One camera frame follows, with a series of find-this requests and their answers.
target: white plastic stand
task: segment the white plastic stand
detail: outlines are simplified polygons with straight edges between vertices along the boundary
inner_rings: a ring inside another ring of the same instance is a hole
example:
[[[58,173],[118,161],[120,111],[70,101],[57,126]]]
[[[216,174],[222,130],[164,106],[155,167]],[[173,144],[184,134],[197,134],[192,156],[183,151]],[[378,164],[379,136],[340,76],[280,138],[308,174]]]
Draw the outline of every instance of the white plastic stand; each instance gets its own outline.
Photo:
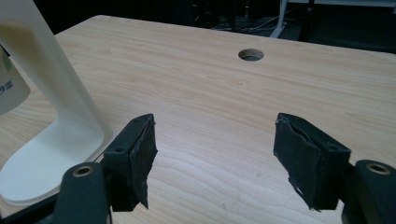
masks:
[[[0,172],[7,203],[29,205],[59,190],[70,167],[95,160],[114,139],[33,0],[0,0],[0,44],[57,111]]]

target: stand base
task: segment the stand base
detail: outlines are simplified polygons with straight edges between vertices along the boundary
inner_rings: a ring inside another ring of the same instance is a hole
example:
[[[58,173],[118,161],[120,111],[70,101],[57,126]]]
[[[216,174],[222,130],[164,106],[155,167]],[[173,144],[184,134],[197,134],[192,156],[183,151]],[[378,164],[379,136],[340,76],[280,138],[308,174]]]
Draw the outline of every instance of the stand base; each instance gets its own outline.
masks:
[[[0,194],[10,204],[26,206],[59,191],[64,173],[94,161],[114,139],[95,127],[55,120],[19,149],[0,172]]]

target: wood grain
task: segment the wood grain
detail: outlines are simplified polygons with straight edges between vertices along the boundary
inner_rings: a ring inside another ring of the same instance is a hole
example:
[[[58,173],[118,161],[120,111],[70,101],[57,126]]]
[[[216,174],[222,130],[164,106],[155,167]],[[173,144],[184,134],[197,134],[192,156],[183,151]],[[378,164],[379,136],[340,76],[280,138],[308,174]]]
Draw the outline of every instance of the wood grain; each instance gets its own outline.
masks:
[[[116,132],[155,116],[149,210],[115,223],[341,223],[341,203],[309,211],[289,184],[272,152],[279,112],[350,147],[353,164],[396,166],[395,55],[106,16],[57,39]],[[264,58],[243,61],[242,49]],[[1,164],[56,116],[28,84],[28,100],[0,117]]]

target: paper cup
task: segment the paper cup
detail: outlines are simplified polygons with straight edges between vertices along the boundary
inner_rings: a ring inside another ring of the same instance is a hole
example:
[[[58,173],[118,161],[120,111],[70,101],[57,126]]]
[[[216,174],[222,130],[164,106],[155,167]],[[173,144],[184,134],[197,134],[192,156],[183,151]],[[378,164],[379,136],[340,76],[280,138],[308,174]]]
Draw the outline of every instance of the paper cup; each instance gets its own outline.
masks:
[[[0,115],[20,105],[30,89],[0,46]]]

